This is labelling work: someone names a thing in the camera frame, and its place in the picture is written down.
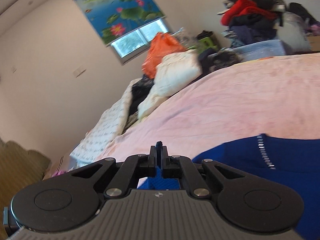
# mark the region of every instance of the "gray ribbed panel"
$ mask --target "gray ribbed panel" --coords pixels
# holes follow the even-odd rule
[[[243,232],[222,220],[208,201],[184,190],[132,190],[109,200],[89,223],[63,233],[20,229],[11,240],[302,240],[293,230],[261,236]]]

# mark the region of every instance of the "red clothing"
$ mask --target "red clothing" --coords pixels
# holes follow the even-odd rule
[[[269,20],[277,18],[277,14],[260,9],[254,1],[238,0],[231,9],[223,15],[221,18],[221,24],[228,26],[233,17],[247,14],[261,14]]]

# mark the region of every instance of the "white pillow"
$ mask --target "white pillow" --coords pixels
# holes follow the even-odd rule
[[[138,119],[150,115],[159,105],[166,101],[168,97],[161,97],[156,93],[155,85],[151,88],[148,96],[138,105]]]
[[[195,49],[169,54],[156,68],[153,88],[161,97],[174,95],[202,74]]]

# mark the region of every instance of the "silver beaded trim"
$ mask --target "silver beaded trim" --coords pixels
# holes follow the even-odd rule
[[[261,156],[264,160],[264,162],[268,165],[268,167],[272,170],[275,170],[276,167],[273,165],[273,163],[270,161],[267,153],[266,153],[266,149],[264,147],[264,142],[263,142],[263,138],[262,138],[262,135],[258,135],[257,136],[257,139],[258,139],[258,147],[259,147],[259,150],[260,150],[260,153],[261,153]]]

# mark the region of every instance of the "pink bed sheet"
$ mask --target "pink bed sheet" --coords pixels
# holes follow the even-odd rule
[[[116,137],[96,160],[148,154],[162,141],[190,158],[224,142],[267,133],[320,138],[320,54],[274,57],[218,70]]]

